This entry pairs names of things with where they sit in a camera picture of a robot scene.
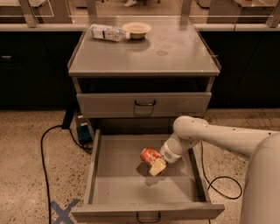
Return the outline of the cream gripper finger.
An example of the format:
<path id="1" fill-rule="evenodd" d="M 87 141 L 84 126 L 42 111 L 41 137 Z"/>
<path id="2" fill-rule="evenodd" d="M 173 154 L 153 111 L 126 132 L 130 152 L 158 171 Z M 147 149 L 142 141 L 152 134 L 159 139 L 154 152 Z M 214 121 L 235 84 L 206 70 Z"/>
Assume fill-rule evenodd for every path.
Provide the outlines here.
<path id="1" fill-rule="evenodd" d="M 166 168 L 166 162 L 162 158 L 157 158 L 150 168 L 150 175 L 157 176 Z"/>

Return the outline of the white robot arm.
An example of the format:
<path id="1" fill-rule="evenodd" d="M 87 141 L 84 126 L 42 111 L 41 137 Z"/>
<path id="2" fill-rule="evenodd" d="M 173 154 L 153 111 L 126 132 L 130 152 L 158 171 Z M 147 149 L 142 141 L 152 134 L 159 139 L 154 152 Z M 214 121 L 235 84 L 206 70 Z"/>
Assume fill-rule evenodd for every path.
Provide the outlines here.
<path id="1" fill-rule="evenodd" d="M 278 224 L 280 221 L 280 132 L 211 125 L 190 116 L 173 123 L 173 133 L 152 161 L 158 175 L 194 145 L 207 142 L 249 158 L 240 224 Z"/>

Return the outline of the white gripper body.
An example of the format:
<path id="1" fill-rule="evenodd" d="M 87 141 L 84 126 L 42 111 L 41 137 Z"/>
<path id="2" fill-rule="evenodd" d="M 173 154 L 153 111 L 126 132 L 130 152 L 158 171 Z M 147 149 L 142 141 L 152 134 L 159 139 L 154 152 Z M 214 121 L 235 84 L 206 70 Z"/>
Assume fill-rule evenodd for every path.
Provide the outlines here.
<path id="1" fill-rule="evenodd" d="M 186 142 L 176 136 L 170 136 L 160 149 L 161 157 L 167 164 L 176 163 L 186 151 Z"/>

